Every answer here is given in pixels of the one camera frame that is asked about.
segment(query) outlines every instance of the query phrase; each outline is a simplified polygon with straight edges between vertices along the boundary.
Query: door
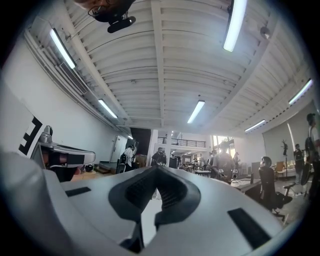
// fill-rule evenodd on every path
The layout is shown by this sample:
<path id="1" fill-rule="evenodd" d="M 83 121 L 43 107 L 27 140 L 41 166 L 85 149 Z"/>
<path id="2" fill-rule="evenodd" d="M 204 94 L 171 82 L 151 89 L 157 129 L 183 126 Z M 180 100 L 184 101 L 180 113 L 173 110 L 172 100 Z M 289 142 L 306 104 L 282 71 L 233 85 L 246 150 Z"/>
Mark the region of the door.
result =
<path id="1" fill-rule="evenodd" d="M 125 151 L 126 140 L 121 136 L 116 137 L 116 141 L 114 144 L 114 148 L 112 151 L 112 156 L 110 163 L 116 163 L 121 156 L 121 154 Z"/>

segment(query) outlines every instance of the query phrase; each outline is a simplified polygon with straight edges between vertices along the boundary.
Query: ceiling light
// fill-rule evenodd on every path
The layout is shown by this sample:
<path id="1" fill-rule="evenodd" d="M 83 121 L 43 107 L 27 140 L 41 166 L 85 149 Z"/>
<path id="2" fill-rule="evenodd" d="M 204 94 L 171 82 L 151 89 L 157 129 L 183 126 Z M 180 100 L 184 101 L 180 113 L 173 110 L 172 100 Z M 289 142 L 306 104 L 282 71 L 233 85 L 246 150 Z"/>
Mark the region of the ceiling light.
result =
<path id="1" fill-rule="evenodd" d="M 188 120 L 188 124 L 192 124 L 192 122 L 195 120 L 205 103 L 206 102 L 204 100 L 198 100 L 198 104 L 195 106 L 195 109 Z"/>
<path id="2" fill-rule="evenodd" d="M 247 0 L 232 0 L 231 6 L 231 19 L 228 27 L 228 33 L 226 35 L 223 46 L 223 48 L 229 52 L 233 52 L 235 48 L 241 25 L 244 20 Z"/>
<path id="3" fill-rule="evenodd" d="M 259 125 L 261 125 L 261 124 L 263 124 L 263 123 L 265 123 L 265 122 L 266 122 L 266 120 L 263 119 L 262 121 L 258 122 L 258 123 L 255 124 L 254 126 L 246 129 L 245 132 L 248 132 L 248 131 L 252 130 L 253 128 L 255 128 L 255 127 L 257 127 L 257 126 L 259 126 Z"/>
<path id="4" fill-rule="evenodd" d="M 314 81 L 312 79 L 309 79 L 305 86 L 289 101 L 289 104 L 292 105 L 300 96 L 302 96 L 309 87 L 312 86 L 313 82 Z"/>
<path id="5" fill-rule="evenodd" d="M 113 118 L 118 118 L 116 115 L 115 115 L 115 113 L 113 113 L 112 111 L 111 111 L 111 109 L 107 106 L 107 104 L 105 103 L 105 101 L 103 100 L 103 99 L 99 99 L 98 100 L 99 101 L 99 103 L 110 113 L 110 115 L 113 117 Z"/>
<path id="6" fill-rule="evenodd" d="M 76 67 L 76 64 L 75 64 L 74 60 L 71 58 L 70 54 L 68 53 L 67 48 L 62 43 L 62 41 L 57 33 L 57 30 L 55 28 L 52 28 L 50 30 L 50 36 L 51 36 L 52 40 L 54 41 L 56 47 L 58 48 L 58 50 L 62 54 L 63 58 L 65 59 L 66 63 L 68 63 L 68 65 L 71 69 L 74 69 Z"/>

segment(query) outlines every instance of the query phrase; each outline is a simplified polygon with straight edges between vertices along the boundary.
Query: white ceiling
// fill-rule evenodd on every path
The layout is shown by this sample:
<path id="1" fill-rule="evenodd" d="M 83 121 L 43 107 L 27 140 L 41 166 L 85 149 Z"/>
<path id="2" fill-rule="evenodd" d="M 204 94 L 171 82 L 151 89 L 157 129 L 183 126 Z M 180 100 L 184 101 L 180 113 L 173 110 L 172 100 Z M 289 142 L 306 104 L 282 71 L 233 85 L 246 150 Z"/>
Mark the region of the white ceiling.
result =
<path id="1" fill-rule="evenodd" d="M 293 30 L 264 0 L 248 0 L 234 51 L 224 50 L 230 2 L 136 0 L 129 10 L 136 23 L 113 34 L 71 0 L 39 16 L 70 36 L 62 39 L 76 69 L 119 116 L 109 118 L 114 125 L 232 136 L 262 119 L 270 129 L 309 103 L 311 92 L 293 107 L 288 101 L 311 68 Z M 30 32 L 56 53 L 49 29 L 38 18 Z M 187 124 L 198 100 L 205 105 Z"/>

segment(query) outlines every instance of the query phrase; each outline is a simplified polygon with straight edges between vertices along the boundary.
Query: railing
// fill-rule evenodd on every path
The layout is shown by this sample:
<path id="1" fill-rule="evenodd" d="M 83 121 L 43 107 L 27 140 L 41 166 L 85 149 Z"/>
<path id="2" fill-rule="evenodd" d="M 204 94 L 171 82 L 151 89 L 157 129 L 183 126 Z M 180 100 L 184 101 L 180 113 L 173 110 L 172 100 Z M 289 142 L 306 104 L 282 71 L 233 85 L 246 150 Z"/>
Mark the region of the railing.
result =
<path id="1" fill-rule="evenodd" d="M 166 137 L 158 137 L 159 144 L 167 144 L 167 140 L 168 139 Z M 171 138 L 171 145 L 205 148 L 206 142 L 205 141 L 198 141 L 198 140 Z"/>

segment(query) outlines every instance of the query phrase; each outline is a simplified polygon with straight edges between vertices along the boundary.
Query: desk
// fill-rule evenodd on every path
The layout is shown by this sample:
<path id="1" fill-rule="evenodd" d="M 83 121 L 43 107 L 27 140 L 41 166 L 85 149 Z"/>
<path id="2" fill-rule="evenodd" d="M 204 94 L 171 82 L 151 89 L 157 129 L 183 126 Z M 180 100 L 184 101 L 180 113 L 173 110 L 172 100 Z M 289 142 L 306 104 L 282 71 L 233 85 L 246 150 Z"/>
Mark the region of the desk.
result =
<path id="1" fill-rule="evenodd" d="M 244 193 L 260 184 L 261 184 L 261 180 L 259 178 L 254 178 L 253 184 L 250 183 L 249 179 L 243 178 L 243 179 L 235 180 L 235 182 L 232 182 L 230 185 L 231 187 L 234 187 L 240 190 L 242 193 Z"/>
<path id="2" fill-rule="evenodd" d="M 211 174 L 211 171 L 209 171 L 209 170 L 196 170 L 195 174 L 202 175 L 202 176 L 206 175 L 207 177 L 209 177 L 209 175 Z"/>
<path id="3" fill-rule="evenodd" d="M 261 180 L 259 178 L 254 178 L 253 184 L 250 183 L 250 179 L 248 178 L 238 179 L 236 181 L 239 183 L 231 183 L 231 187 L 236 188 L 246 196 L 250 197 L 256 202 L 259 202 L 261 191 Z"/>

